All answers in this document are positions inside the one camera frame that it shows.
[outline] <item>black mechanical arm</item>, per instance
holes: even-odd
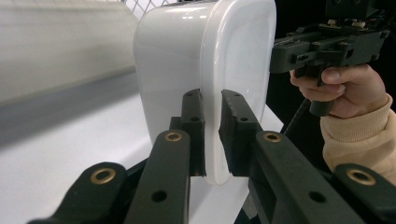
[[[276,39],[271,73],[296,71],[321,81],[330,66],[348,66],[375,61],[390,30],[395,30],[395,0],[327,0],[328,22],[299,27]],[[313,102],[310,112],[328,116],[332,102]]]
[[[357,164],[323,174],[286,135],[263,131],[241,94],[224,90],[222,97],[229,170],[249,177],[261,223],[396,223],[396,188],[382,176]],[[171,118],[147,160],[129,170],[95,164],[51,217],[29,224],[188,223],[190,176],[205,175],[200,100],[199,90],[184,95],[181,117]]]

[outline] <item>black plastic part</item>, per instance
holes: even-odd
[[[125,224],[188,222],[190,143],[189,135],[180,130],[158,135]]]
[[[126,173],[128,175],[128,184],[129,184],[129,188],[130,188],[130,197],[131,200],[134,197],[134,193],[136,192],[137,189],[137,185],[139,184],[139,180],[140,177],[143,174],[143,170],[145,169],[146,163],[147,163],[148,159],[145,159],[141,162],[139,162],[138,164],[136,164],[135,166],[129,168]]]
[[[362,20],[377,11],[376,2],[377,0],[327,0],[326,16],[334,19]]]
[[[30,224],[121,223],[130,200],[125,169],[102,162],[85,170],[67,191],[55,214]]]
[[[309,107],[309,112],[311,112],[311,114],[318,117],[326,117],[330,114],[333,103],[334,101],[329,101],[329,102],[313,101],[311,103],[311,106]]]
[[[296,113],[294,114],[293,118],[291,119],[288,127],[286,128],[285,134],[287,137],[290,137],[290,134],[293,132],[295,127],[297,126],[298,121],[302,118],[305,110],[311,106],[311,101],[308,99],[304,99],[303,102],[300,104],[299,108],[297,109]]]
[[[259,132],[256,141],[254,156],[276,196],[273,223],[364,223],[285,135]]]
[[[250,174],[248,181],[249,192],[256,206],[260,221],[262,223],[271,223],[276,209],[276,195],[257,160],[253,160],[253,162],[256,164],[252,166],[252,174]]]
[[[251,222],[246,212],[241,209],[233,224],[251,224]]]
[[[221,104],[220,140],[228,169],[234,176],[248,176],[255,133],[262,129],[243,95],[224,90]]]
[[[319,32],[292,35],[276,39],[271,55],[270,72],[284,73],[305,66],[305,62],[315,59],[315,55],[306,55],[304,59],[296,59],[294,55],[307,53],[310,42],[320,38]]]
[[[396,223],[396,188],[383,176],[358,164],[342,164],[332,182],[367,223]]]
[[[190,176],[204,176],[205,170],[205,118],[199,90],[183,96],[180,119],[181,130],[191,138]]]
[[[337,62],[335,60],[333,65],[345,66],[371,62],[379,55],[384,40],[388,36],[389,30],[368,31],[358,35],[350,35],[346,41],[341,41],[335,46],[336,50],[346,52],[346,57],[342,61]]]

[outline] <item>finger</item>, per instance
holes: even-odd
[[[343,95],[345,92],[345,86],[341,91],[338,92],[316,91],[307,88],[300,88],[300,92],[303,94],[305,98],[311,101],[328,102]]]
[[[368,64],[330,67],[324,70],[321,75],[323,82],[326,84],[341,84],[345,82],[365,84],[376,76],[378,76],[378,73]]]
[[[318,80],[315,77],[291,77],[290,83],[296,87],[310,89],[312,91],[329,91],[332,93],[340,93],[345,89],[344,85],[341,84],[328,84],[324,86],[318,86]]]

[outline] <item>brass insert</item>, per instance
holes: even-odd
[[[114,169],[100,168],[91,175],[91,182],[96,185],[103,185],[110,182],[114,176],[116,176],[116,171]]]
[[[376,183],[376,181],[372,175],[367,174],[366,172],[363,172],[358,169],[348,170],[346,172],[346,175],[349,178],[353,179],[354,181],[356,181],[360,184],[366,185],[366,186],[372,186],[372,185],[375,185],[375,183]]]
[[[169,142],[177,142],[178,140],[180,140],[182,137],[182,135],[180,133],[168,133],[165,136],[166,141]]]
[[[280,142],[282,138],[276,133],[266,133],[264,135],[264,139],[267,140],[268,142],[277,143]]]

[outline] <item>beige sleeve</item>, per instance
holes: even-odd
[[[352,119],[325,117],[320,127],[325,141],[323,158],[331,170],[357,163],[396,185],[396,114],[392,98],[382,108]]]

